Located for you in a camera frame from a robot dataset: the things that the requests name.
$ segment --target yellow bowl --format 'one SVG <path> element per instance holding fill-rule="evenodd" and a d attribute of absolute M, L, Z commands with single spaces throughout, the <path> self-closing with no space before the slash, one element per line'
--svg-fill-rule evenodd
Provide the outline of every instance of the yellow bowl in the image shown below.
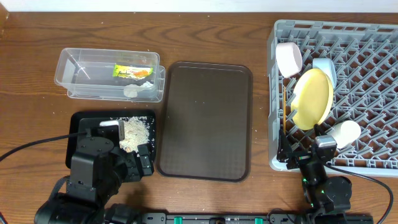
<path fill-rule="evenodd" d="M 320 69 L 310 69 L 300 77 L 293 92 L 296 97 L 291 109 L 297 110 L 293 117 L 295 125 L 301 130 L 309 130 L 315 124 L 322 124 L 333 102 L 333 85 L 329 77 Z"/>

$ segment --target dish rack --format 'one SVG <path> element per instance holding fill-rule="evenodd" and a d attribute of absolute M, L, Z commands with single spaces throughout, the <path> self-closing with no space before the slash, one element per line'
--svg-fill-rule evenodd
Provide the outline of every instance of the dish rack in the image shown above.
<path fill-rule="evenodd" d="M 276 45 L 282 42 L 295 42 L 303 57 L 302 71 L 290 78 L 283 78 L 275 62 Z M 359 139 L 338 149 L 338 156 L 328 163 L 360 174 L 398 177 L 398 26 L 279 20 L 267 49 L 269 164 L 274 170 L 287 170 L 286 164 L 276 159 L 279 129 L 283 128 L 282 84 L 287 94 L 287 138 L 293 150 L 308 149 L 315 133 L 294 125 L 296 111 L 290 110 L 290 104 L 294 86 L 301 74 L 312 68 L 312 59 L 327 57 L 335 64 L 337 86 L 331 111 L 321 127 L 328 132 L 346 120 L 361 127 Z"/>

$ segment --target white backdrop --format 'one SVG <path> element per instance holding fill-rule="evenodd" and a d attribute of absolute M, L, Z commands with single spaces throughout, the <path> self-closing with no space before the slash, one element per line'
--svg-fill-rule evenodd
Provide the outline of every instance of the white backdrop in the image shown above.
<path fill-rule="evenodd" d="M 0 0 L 15 11 L 398 12 L 398 0 Z"/>

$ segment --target black cable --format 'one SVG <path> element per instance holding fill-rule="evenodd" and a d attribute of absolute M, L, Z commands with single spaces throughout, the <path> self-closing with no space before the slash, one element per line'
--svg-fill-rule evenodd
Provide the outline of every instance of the black cable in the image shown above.
<path fill-rule="evenodd" d="M 16 147 L 15 149 L 10 150 L 9 152 L 7 152 L 7 153 L 5 153 L 4 155 L 2 155 L 2 156 L 0 157 L 0 162 L 3 161 L 3 160 L 4 160 L 5 158 L 7 158 L 8 156 L 10 156 L 11 154 L 13 154 L 13 153 L 15 153 L 15 152 L 17 152 L 17 151 L 20 151 L 21 149 L 25 149 L 26 147 L 29 147 L 29 146 L 34 146 L 34 145 L 37 145 L 37 144 L 41 144 L 41 143 L 45 143 L 45 142 L 50 142 L 50 141 L 56 141 L 56 140 L 65 139 L 65 138 L 77 137 L 77 136 L 79 136 L 79 135 L 84 135 L 84 134 L 86 134 L 86 132 L 83 132 L 83 133 L 67 134 L 67 135 L 64 135 L 64 136 L 58 136 L 58 137 L 54 137 L 54 138 L 48 138 L 48 139 L 42 139 L 42 140 L 30 142 L 30 143 L 24 144 L 24 145 L 22 145 L 22 146 Z"/>
<path fill-rule="evenodd" d="M 275 211 L 275 210 L 280 210 L 280 211 L 282 211 L 282 212 L 285 212 L 285 210 L 283 210 L 283 209 L 281 209 L 281 208 L 273 208 L 268 214 L 267 214 L 267 221 L 269 221 L 270 222 L 270 217 L 269 217 L 269 215 L 273 212 L 273 211 Z M 293 218 L 291 218 L 288 214 L 285 214 L 286 216 L 287 216 L 287 218 L 292 222 L 292 223 L 294 223 L 294 221 L 293 221 Z"/>
<path fill-rule="evenodd" d="M 353 175 L 353 176 L 356 176 L 356 177 L 364 178 L 364 179 L 366 179 L 366 180 L 370 180 L 370 181 L 372 181 L 372 182 L 375 182 L 375 183 L 377 183 L 377 184 L 380 184 L 380 185 L 383 186 L 385 189 L 387 189 L 387 191 L 388 191 L 388 193 L 389 193 L 389 195 L 390 195 L 390 202 L 389 202 L 389 204 L 388 204 L 388 207 L 387 207 L 386 212 L 384 212 L 384 215 L 380 218 L 380 220 L 377 222 L 377 224 L 381 224 L 381 223 L 386 219 L 386 217 L 387 217 L 388 214 L 390 213 L 390 210 L 391 210 L 391 208 L 392 208 L 392 204 L 394 203 L 394 196 L 393 196 L 393 194 L 392 194 L 392 190 L 391 190 L 385 183 L 383 183 L 383 182 L 381 182 L 381 181 L 379 181 L 379 180 L 376 180 L 376 179 L 374 179 L 374 178 L 372 178 L 372 177 L 368 177 L 368 176 L 362 175 L 362 174 L 356 174 L 356 173 L 354 173 L 354 172 L 350 172 L 350 171 L 347 171 L 347 170 L 338 169 L 338 168 L 332 167 L 332 166 L 330 166 L 330 165 L 328 165 L 328 164 L 324 164 L 324 165 L 325 165 L 325 167 L 327 167 L 327 168 L 329 168 L 329 169 L 332 169 L 332 170 L 335 170 L 335 171 L 338 171 L 338 172 L 342 172 L 342 173 L 344 173 L 344 174 L 349 174 L 349 175 Z"/>

